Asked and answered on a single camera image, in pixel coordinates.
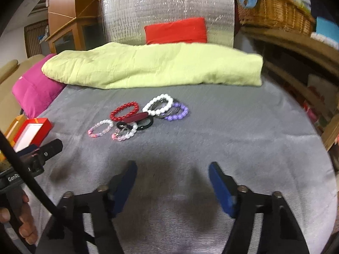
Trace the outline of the person's left hand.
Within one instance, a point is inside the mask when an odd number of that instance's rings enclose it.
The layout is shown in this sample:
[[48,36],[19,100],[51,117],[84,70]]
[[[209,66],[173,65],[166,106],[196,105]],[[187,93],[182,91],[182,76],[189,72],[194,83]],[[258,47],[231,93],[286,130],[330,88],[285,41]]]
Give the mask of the person's left hand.
[[24,190],[19,195],[22,197],[19,215],[19,220],[22,224],[19,228],[19,233],[29,245],[33,245],[37,242],[38,233],[31,207],[29,206],[29,197]]

